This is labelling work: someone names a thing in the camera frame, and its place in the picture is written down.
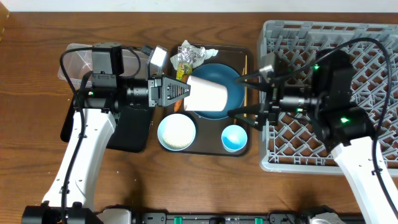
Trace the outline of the white rice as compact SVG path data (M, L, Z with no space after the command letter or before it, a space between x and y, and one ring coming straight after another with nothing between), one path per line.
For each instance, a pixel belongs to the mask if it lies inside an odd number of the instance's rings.
M162 139L173 150L181 150L187 147L194 137L192 121L180 114L174 114L164 120Z

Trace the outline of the pink cup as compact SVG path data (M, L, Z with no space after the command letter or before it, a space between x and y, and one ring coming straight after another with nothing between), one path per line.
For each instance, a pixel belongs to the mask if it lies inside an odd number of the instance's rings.
M190 95L184 98L185 111L223 111L228 102L228 91L224 85L195 76L189 76Z

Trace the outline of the orange carrot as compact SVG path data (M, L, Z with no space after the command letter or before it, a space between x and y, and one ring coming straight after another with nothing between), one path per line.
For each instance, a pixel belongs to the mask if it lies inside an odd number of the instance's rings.
M178 100L175 104L174 104L174 112L177 112L182 104L183 100Z

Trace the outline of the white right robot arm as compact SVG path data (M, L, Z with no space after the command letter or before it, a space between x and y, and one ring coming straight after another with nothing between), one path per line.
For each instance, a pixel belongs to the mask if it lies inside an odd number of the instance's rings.
M382 159L376 129L367 112L353 103L354 67L342 50L316 54L310 85L286 85L287 66L275 54L264 67L237 83L265 93L262 102L228 111L228 116L262 130L276 126L280 113L308 116L318 140L343 171L366 223L397 223L397 187Z

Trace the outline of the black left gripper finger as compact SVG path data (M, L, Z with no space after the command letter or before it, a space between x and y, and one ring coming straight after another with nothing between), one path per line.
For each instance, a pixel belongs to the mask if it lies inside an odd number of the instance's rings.
M160 105L162 107L166 107L166 106L172 105L175 102L177 102L178 100L182 100L182 99L184 99L184 98L186 98L188 96L189 96L189 92L182 93L182 94L179 94L177 96L172 96L170 93L164 93L162 95L162 102L161 102Z
M167 75L162 75L162 89L164 92L188 93L190 85Z

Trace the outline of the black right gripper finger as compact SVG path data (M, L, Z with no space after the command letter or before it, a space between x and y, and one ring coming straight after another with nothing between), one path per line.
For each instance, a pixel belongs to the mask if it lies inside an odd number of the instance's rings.
M261 103L261 104L249 105L249 106L244 106L244 107L236 108L233 110L229 110L227 112L227 115L229 117L235 117L238 114L260 115L260 114L263 114L268 109L269 109L269 107L267 105Z
M261 80L263 80L263 77L256 70L250 74L238 77L235 79L235 82L253 90L268 90L269 84L266 81L261 82Z

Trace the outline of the light blue bowl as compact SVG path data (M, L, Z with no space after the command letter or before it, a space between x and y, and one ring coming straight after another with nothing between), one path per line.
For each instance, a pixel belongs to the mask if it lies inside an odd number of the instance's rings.
M170 151L182 151L188 148L195 140L196 133L193 120L180 113L166 116L157 129L160 145Z

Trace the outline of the light blue cup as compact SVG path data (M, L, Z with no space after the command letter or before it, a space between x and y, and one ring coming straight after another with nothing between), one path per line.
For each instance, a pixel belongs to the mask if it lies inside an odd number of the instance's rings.
M248 142L248 135L244 128L238 125L230 125L221 133L221 142L228 152L237 152L243 149Z

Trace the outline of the dark blue plate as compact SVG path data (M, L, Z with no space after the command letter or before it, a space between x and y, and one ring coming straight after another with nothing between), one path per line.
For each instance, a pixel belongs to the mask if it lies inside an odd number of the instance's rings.
M223 85L228 91L228 100L223 111L194 111L198 116L205 119L225 119L229 110L240 108L244 103L244 86L235 82L239 74L233 68L220 63L209 63L194 69L192 75Z

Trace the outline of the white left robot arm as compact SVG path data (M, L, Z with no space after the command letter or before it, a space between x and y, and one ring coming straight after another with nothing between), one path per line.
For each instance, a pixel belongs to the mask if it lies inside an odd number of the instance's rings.
M166 107L189 96L188 84L163 73L146 71L147 87L136 93L123 76L123 50L119 43L99 43L89 47L93 70L83 76L74 94L73 130L50 190L41 205L27 206L22 223L140 223L140 215L123 207L93 211L94 192L104 150L117 127L114 115L129 107L129 99L143 97L145 107Z

